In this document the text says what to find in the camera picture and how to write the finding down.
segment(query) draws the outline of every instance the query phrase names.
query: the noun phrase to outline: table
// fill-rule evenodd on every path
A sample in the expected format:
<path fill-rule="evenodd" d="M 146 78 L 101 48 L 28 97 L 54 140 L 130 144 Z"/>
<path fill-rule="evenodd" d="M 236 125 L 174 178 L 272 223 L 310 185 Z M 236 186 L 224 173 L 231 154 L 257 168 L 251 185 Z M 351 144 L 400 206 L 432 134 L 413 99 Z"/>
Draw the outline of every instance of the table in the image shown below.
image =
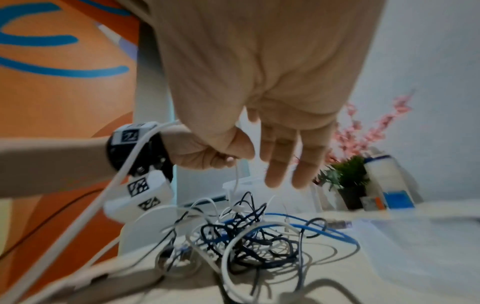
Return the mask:
<path fill-rule="evenodd" d="M 436 202 L 423 203 L 417 206 L 412 211 L 415 214 L 428 215 L 431 217 L 443 216 L 473 216 L 480 215 L 480 201 L 464 201 L 464 202 Z M 376 212 L 338 212 L 329 211 L 320 214 L 299 214 L 299 217 L 310 219 L 316 216 L 323 218 L 334 218 L 343 220 L 353 220 L 356 218 L 390 218 L 391 214 L 382 211 Z M 346 231 L 347 234 L 355 237 L 353 230 Z M 99 298 L 109 298 L 114 293 L 119 293 L 119 290 L 132 289 L 135 287 L 144 286 L 148 283 L 153 283 L 158 280 L 159 273 L 153 268 L 154 259 L 159 252 L 159 246 L 151 255 L 145 258 L 134 269 L 126 271 L 125 274 L 119 278 L 111 278 L 100 282 L 93 287 L 87 288 L 83 292 L 79 292 L 72 296 L 68 303 L 90 303 Z M 76 278 L 67 277 L 57 282 L 52 283 L 40 293 L 29 298 L 26 303 L 34 303 L 42 298 L 52 290 L 57 290 L 66 283 L 66 280 L 80 283 L 82 281 L 89 282 L 92 277 L 101 275 L 113 269 L 119 269 L 126 265 L 131 265 L 138 260 L 145 252 L 151 249 L 152 246 L 147 246 L 134 251 L 128 255 L 117 257 L 106 262 L 93 266 L 88 271 L 80 274 Z M 377 276 L 370 266 L 366 256 L 362 251 L 351 255 L 355 252 L 356 247 L 352 244 L 342 243 L 327 237 L 318 237 L 314 239 L 306 239 L 303 242 L 303 250 L 306 253 L 304 256 L 306 268 L 305 284 L 314 281 L 318 278 L 334 279 L 345 287 L 347 287 L 353 294 L 355 294 L 364 304 L 371 303 L 435 303 L 435 304 L 467 304 L 478 303 L 474 299 L 468 299 L 457 296 L 448 296 L 444 294 L 432 294 L 427 292 L 420 292 L 396 285 Z M 333 258 L 334 251 L 337 250 L 337 255 Z M 351 255 L 348 258 L 340 259 L 340 257 Z M 286 269 L 284 274 L 269 278 L 265 274 L 268 284 L 261 286 L 261 296 L 265 297 L 267 292 L 273 294 L 276 298 L 281 292 L 292 291 L 297 281 L 296 268 Z M 253 274 L 246 274 L 235 277 L 236 281 L 240 282 L 240 286 L 249 291 Z M 322 304 L 343 304 L 350 303 L 342 294 L 333 288 L 323 287 L 313 290 L 307 298 L 315 299 Z M 211 269 L 203 264 L 199 272 L 193 277 L 186 279 L 171 279 L 167 278 L 162 282 L 156 284 L 154 288 L 143 289 L 140 292 L 134 292 L 130 295 L 117 297 L 109 303 L 118 304 L 133 304 L 133 303 L 223 303 L 220 289 L 215 281 L 215 277 Z M 315 302 L 313 300 L 305 300 L 305 302 Z"/>

